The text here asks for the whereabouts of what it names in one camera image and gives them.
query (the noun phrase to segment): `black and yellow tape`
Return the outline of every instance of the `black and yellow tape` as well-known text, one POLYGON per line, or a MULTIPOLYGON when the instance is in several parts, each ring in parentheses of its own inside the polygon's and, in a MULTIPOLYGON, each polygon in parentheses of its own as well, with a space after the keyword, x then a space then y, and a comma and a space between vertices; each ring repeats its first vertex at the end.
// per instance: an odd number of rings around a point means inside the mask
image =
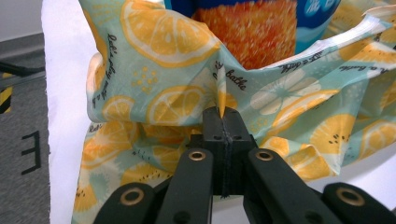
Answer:
MULTIPOLYGON (((11 77, 12 75, 9 73, 4 73, 2 78, 11 77)), ((0 90, 0 114, 7 113, 11 111, 11 94, 12 87, 5 88, 0 90)))

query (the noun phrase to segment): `metal screw hole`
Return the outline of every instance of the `metal screw hole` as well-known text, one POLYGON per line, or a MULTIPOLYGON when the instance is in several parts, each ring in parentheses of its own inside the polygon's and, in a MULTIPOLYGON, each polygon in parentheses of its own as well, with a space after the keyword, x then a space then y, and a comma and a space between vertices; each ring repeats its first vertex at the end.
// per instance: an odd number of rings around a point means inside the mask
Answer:
POLYGON ((363 197, 353 189, 339 188, 335 193, 344 203, 353 206, 363 206, 365 204, 363 197))
POLYGON ((125 190, 121 197, 120 202, 126 206, 132 206, 135 204, 140 203, 145 196, 145 193, 142 189, 139 188, 132 188, 125 190))
POLYGON ((259 151, 256 153, 256 158, 261 160, 261 161, 271 161, 274 156, 266 151, 259 151))
POLYGON ((206 154, 202 151, 193 151, 189 154, 189 158, 193 161, 202 161, 206 154))

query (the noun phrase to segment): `white surface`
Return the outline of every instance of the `white surface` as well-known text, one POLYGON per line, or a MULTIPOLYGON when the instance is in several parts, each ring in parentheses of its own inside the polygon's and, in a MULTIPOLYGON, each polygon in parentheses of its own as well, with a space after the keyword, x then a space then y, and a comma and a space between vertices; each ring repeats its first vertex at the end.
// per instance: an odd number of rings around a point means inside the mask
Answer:
MULTIPOLYGON (((96 52, 91 31, 78 1, 43 2, 49 97, 50 220, 70 223, 85 132, 85 80, 88 63, 96 52)), ((322 190, 330 182, 347 182, 366 190, 388 208, 396 207, 396 144, 365 161, 345 167, 341 176, 309 185, 322 190)), ((242 198, 214 204, 213 223, 248 223, 242 198)))
POLYGON ((0 42, 43 32, 42 0, 0 1, 0 42))

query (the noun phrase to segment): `gray floor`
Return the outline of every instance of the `gray floor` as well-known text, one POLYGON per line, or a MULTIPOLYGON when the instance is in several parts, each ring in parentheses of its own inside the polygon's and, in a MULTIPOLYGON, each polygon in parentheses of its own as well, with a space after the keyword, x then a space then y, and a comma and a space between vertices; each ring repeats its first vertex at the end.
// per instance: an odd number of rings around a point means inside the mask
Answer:
MULTIPOLYGON (((45 65, 39 46, 16 51, 0 62, 45 65)), ((5 83, 0 79, 0 86, 5 83)), ((0 114, 0 223, 50 223, 47 114, 45 72, 33 79, 14 77, 10 111, 0 114)))

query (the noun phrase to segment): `reusable shopping bag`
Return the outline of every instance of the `reusable shopping bag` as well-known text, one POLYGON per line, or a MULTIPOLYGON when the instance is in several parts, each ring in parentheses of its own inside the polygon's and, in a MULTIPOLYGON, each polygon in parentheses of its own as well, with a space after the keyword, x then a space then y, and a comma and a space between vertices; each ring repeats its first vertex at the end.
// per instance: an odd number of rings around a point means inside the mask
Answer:
POLYGON ((395 6, 381 2, 352 29, 247 70, 205 24, 162 2, 80 3, 99 53, 88 71, 92 124, 73 223, 92 223, 119 186, 170 177, 210 106, 220 116, 236 109, 259 147, 305 181, 396 141, 395 6))

